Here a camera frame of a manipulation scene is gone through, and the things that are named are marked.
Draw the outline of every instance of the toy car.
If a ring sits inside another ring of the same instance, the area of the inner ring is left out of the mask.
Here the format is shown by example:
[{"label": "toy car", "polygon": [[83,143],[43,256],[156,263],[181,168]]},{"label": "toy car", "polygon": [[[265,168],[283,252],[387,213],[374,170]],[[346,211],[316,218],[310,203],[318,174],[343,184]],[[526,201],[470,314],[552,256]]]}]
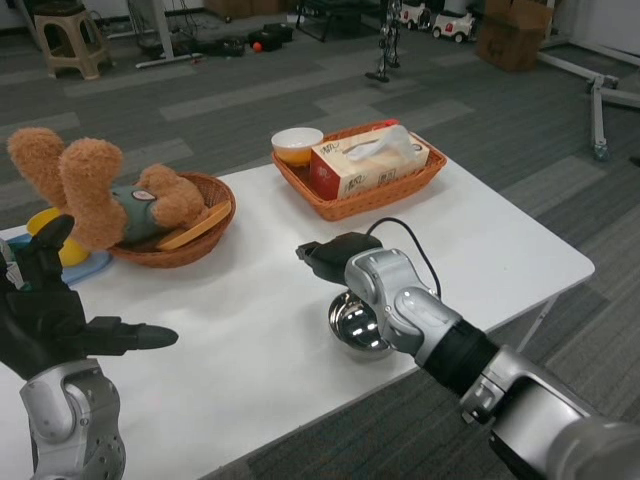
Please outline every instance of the toy car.
[{"label": "toy car", "polygon": [[404,0],[400,21],[409,30],[427,30],[431,26],[431,10],[422,0]]},{"label": "toy car", "polygon": [[471,13],[454,13],[444,11],[436,17],[433,24],[433,37],[441,36],[453,38],[456,43],[469,40],[472,34],[475,18]]}]

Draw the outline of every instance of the stuffed toy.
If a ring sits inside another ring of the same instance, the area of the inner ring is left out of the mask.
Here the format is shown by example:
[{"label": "stuffed toy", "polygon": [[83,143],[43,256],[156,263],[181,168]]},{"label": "stuffed toy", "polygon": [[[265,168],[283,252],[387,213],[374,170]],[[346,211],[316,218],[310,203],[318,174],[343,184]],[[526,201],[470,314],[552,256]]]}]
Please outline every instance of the stuffed toy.
[{"label": "stuffed toy", "polygon": [[188,229],[209,215],[198,188],[164,165],[144,170],[135,185],[113,186],[123,155],[104,140],[83,138],[65,148],[51,130],[25,128],[8,145],[22,176],[54,207],[74,217],[72,236],[89,250]]}]

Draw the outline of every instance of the metal bowl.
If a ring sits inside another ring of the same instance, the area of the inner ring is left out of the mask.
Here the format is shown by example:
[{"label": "metal bowl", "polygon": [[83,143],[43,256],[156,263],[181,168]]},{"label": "metal bowl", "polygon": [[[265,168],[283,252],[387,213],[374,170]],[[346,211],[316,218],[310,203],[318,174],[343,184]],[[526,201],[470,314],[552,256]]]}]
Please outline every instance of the metal bowl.
[{"label": "metal bowl", "polygon": [[392,352],[378,331],[375,312],[351,290],[338,295],[329,307],[329,328],[351,353],[377,359]]}]

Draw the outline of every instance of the beige stool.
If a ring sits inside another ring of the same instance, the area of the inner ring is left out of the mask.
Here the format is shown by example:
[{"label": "beige stool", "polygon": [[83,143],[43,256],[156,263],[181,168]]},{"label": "beige stool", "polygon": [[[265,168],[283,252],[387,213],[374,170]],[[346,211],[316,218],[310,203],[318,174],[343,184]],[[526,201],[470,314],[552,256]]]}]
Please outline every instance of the beige stool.
[{"label": "beige stool", "polygon": [[[84,5],[69,2],[47,2],[34,8],[35,24],[49,76],[56,78],[58,68],[77,68],[85,80],[100,77],[98,65],[111,62],[107,45]],[[51,48],[45,28],[56,28],[61,45]],[[93,42],[85,42],[85,35]]]}]

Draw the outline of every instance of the small bowl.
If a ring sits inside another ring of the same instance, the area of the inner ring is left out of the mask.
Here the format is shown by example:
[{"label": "small bowl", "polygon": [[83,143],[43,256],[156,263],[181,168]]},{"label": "small bowl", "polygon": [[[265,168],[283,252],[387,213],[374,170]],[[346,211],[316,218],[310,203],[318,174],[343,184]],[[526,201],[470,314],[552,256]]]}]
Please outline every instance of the small bowl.
[{"label": "small bowl", "polygon": [[298,127],[282,130],[271,137],[276,155],[294,167],[304,167],[311,162],[311,147],[320,145],[324,134],[316,128]]}]

